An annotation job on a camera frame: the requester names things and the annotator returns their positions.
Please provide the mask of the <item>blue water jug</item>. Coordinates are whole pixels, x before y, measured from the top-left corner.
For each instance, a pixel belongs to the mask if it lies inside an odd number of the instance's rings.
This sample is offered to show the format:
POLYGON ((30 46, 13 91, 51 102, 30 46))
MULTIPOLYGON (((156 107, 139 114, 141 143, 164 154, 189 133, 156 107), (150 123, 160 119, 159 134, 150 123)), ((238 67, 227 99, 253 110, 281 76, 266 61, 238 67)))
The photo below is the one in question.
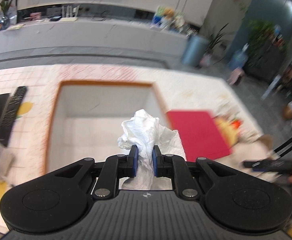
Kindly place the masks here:
POLYGON ((246 43, 241 50, 237 50, 233 54, 228 64, 231 70, 235 70, 237 68, 239 69, 243 68, 243 66, 246 64, 248 60, 248 55, 246 53, 248 48, 249 48, 249 44, 246 43))

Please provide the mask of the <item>black remote control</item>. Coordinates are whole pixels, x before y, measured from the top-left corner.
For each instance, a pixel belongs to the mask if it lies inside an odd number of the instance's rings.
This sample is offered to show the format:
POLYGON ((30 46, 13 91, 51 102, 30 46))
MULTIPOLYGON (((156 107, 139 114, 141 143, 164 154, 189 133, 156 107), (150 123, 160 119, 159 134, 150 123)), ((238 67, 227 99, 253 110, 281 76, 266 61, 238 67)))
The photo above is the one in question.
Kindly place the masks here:
POLYGON ((0 119, 0 143, 5 147, 8 146, 12 128, 17 117, 17 112, 25 98, 26 93, 26 86, 17 87, 14 94, 10 96, 8 103, 4 108, 4 113, 0 119))

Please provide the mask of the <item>marble TV console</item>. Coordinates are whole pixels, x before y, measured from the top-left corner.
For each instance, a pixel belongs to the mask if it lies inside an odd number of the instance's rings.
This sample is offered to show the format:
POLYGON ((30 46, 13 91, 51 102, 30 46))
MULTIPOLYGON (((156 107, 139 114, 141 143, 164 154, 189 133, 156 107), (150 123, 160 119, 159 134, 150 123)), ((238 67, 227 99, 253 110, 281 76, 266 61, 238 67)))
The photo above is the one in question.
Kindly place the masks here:
POLYGON ((183 34, 121 20, 82 18, 74 22, 30 22, 19 29, 0 31, 0 54, 53 47, 102 47, 180 57, 186 44, 183 34))

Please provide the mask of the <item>yellow microfiber cloth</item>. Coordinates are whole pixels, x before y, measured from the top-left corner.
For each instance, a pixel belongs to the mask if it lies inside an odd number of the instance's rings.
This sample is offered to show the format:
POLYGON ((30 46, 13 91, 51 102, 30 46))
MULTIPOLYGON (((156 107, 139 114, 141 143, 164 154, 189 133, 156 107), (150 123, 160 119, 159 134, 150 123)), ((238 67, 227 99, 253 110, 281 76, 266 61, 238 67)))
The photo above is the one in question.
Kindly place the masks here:
POLYGON ((238 132, 237 130, 233 127, 233 125, 230 124, 227 120, 224 120, 221 117, 216 117, 214 119, 214 122, 224 139, 226 145, 231 148, 233 147, 237 141, 238 141, 238 132))

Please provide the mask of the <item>orange crochet fruit toy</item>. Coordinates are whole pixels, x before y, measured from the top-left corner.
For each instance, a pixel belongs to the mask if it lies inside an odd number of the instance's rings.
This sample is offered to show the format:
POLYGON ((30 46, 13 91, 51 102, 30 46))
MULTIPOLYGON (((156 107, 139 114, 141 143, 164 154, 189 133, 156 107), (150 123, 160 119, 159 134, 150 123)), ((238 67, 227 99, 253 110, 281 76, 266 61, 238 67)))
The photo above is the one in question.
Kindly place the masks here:
POLYGON ((242 124, 242 121, 240 119, 235 119, 231 122, 231 126, 234 128, 234 129, 239 129, 239 127, 241 126, 242 124))

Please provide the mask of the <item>red capsule dispenser box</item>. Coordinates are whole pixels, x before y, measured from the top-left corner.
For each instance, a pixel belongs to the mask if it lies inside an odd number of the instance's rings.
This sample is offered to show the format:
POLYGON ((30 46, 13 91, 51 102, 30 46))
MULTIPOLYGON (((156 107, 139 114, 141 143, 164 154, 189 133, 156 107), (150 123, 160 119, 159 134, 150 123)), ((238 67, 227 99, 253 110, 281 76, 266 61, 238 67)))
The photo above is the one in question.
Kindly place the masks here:
POLYGON ((198 157, 211 160, 227 157, 230 148, 207 111, 168 111, 171 127, 179 132, 188 161, 198 157))

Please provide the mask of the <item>teddy bear on console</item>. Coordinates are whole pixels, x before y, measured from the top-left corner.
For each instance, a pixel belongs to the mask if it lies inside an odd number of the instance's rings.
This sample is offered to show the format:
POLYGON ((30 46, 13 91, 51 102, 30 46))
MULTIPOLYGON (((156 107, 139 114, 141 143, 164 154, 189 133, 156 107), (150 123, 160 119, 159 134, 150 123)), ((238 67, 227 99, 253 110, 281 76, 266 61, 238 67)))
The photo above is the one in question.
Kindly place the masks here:
POLYGON ((163 12, 163 18, 166 20, 171 20, 175 15, 175 10, 172 8, 166 8, 163 12))

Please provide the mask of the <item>grey pedal trash bin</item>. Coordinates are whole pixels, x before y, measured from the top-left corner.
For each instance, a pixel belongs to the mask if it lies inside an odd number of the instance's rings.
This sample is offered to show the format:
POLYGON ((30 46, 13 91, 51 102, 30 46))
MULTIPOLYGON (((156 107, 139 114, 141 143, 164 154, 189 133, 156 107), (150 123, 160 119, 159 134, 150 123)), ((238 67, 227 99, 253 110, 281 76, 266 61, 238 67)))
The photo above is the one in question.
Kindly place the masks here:
POLYGON ((181 58, 183 65, 196 67, 207 50, 209 41, 200 35, 192 35, 181 58))

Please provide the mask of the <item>orange cardboard storage box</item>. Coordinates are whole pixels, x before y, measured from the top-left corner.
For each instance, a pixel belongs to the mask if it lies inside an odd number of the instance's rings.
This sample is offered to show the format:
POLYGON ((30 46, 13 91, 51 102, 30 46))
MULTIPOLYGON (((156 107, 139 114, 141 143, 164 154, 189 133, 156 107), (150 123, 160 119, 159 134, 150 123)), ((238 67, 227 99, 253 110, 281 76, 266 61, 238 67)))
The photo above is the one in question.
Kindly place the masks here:
POLYGON ((167 108, 154 83, 69 80, 59 84, 46 140, 46 173, 85 157, 104 161, 123 151, 121 123, 143 109, 171 128, 167 108))

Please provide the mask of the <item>pink woven basket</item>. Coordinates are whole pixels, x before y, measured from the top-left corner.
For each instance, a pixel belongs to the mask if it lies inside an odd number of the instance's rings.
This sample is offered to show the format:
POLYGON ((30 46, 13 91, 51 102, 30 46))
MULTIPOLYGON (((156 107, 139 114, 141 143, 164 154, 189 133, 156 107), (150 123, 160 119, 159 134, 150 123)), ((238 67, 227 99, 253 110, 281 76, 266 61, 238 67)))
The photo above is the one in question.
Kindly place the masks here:
POLYGON ((211 65, 211 59, 212 59, 212 54, 211 53, 205 53, 200 61, 200 66, 201 67, 209 67, 211 65))

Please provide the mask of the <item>white wifi router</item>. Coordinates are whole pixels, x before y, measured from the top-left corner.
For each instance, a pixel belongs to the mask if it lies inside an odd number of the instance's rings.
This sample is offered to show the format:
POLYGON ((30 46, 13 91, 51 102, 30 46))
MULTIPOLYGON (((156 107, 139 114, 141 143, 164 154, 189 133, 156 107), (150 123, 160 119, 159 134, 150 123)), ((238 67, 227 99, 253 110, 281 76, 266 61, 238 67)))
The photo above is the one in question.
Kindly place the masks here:
POLYGON ((78 19, 79 5, 73 7, 71 5, 62 6, 61 22, 75 22, 78 19))

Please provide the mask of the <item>white paper towel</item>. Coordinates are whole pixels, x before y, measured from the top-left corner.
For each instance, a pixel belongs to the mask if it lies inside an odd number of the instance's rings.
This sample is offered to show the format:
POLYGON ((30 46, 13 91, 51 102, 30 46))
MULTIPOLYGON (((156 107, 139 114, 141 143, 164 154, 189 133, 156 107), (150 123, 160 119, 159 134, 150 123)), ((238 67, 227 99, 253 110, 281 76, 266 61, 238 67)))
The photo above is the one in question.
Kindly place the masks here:
POLYGON ((130 120, 121 124, 123 135, 118 138, 119 148, 130 150, 138 148, 137 173, 122 183, 123 190, 171 190, 169 178, 154 176, 153 148, 157 145, 162 154, 179 155, 186 159, 179 132, 160 124, 159 118, 148 114, 145 110, 136 111, 130 120))

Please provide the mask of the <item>green plant in glass vase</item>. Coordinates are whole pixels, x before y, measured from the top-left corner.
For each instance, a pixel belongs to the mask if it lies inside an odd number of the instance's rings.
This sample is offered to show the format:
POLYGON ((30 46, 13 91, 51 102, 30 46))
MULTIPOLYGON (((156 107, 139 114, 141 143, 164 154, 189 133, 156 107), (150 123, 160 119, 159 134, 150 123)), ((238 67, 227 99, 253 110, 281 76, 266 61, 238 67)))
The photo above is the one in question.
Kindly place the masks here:
POLYGON ((1 30, 5 30, 10 25, 10 19, 8 17, 8 10, 11 7, 13 0, 0 0, 0 8, 2 11, 2 17, 0 20, 1 30))

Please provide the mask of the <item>tall potted floor plant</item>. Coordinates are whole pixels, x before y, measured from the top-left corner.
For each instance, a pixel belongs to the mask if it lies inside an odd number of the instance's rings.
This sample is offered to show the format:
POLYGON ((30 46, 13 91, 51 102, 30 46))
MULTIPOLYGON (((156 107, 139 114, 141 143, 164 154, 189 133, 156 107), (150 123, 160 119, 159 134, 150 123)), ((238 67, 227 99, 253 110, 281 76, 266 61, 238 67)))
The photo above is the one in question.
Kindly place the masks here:
POLYGON ((213 54, 214 48, 223 41, 223 37, 230 35, 231 33, 229 31, 225 31, 225 29, 228 27, 229 23, 226 23, 223 27, 221 27, 218 31, 216 31, 216 27, 213 27, 212 29, 209 29, 207 32, 208 34, 208 40, 209 44, 207 47, 206 52, 208 54, 213 54))

